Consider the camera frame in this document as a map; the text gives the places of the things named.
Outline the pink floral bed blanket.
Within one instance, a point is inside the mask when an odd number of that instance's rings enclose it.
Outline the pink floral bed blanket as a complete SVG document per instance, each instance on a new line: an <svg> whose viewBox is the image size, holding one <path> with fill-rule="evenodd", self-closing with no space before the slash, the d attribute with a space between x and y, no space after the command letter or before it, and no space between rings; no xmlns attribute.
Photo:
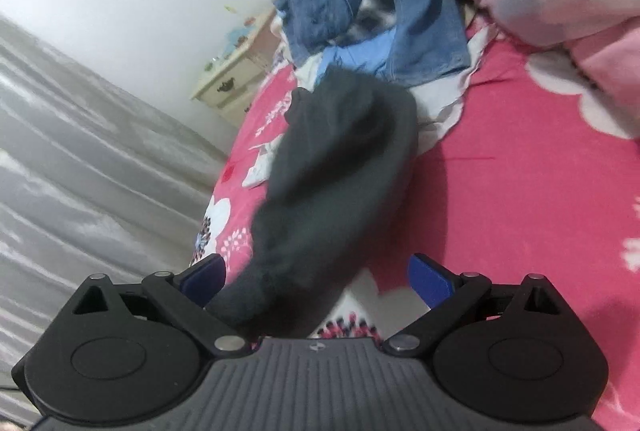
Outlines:
<svg viewBox="0 0 640 431"><path fill-rule="evenodd" d="M413 89L421 148L407 195L364 270L316 330L384 339L424 314L408 283L423 253L498 284L546 275L608 360L594 417L639 425L639 129L560 51L477 22L458 122Z"/></svg>

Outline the dark grey garment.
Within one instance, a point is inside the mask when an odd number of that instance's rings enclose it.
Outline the dark grey garment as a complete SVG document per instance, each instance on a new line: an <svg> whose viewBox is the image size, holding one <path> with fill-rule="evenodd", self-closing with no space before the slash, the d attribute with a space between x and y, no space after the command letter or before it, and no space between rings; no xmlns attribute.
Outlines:
<svg viewBox="0 0 640 431"><path fill-rule="evenodd" d="M320 326L388 230L416 158L416 100L371 75L331 67L293 91L285 118L252 258L205 308L248 338Z"/></svg>

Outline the grey satin curtain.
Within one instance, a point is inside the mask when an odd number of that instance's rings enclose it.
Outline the grey satin curtain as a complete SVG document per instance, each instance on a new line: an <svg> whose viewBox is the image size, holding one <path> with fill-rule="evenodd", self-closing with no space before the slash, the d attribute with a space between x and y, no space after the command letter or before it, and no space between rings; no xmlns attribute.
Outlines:
<svg viewBox="0 0 640 431"><path fill-rule="evenodd" d="M10 370L93 273L191 261L212 144L11 22L1 25L1 420L38 411Z"/></svg>

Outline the white garment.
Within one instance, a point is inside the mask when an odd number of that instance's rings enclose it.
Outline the white garment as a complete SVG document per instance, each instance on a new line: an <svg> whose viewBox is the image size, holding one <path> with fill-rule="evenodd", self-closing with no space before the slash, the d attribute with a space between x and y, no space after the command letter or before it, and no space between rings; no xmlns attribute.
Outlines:
<svg viewBox="0 0 640 431"><path fill-rule="evenodd" d="M408 89L416 100L419 155L431 151L457 125L462 117L464 95L471 84L471 78L480 69L483 55L497 34L494 24L483 26L468 41L471 58L469 67L459 73ZM317 80L317 72L322 52L311 56L302 67L294 70L300 88L312 91L320 82Z"/></svg>

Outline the cream bedside cabinet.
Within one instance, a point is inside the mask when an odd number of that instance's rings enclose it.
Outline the cream bedside cabinet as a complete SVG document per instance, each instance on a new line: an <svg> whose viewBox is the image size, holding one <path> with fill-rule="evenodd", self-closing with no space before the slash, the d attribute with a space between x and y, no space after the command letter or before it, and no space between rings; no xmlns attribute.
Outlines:
<svg viewBox="0 0 640 431"><path fill-rule="evenodd" d="M205 104L232 126L242 125L280 44L271 31L275 17L276 10L270 8L248 18L231 37L228 54L205 65L191 100Z"/></svg>

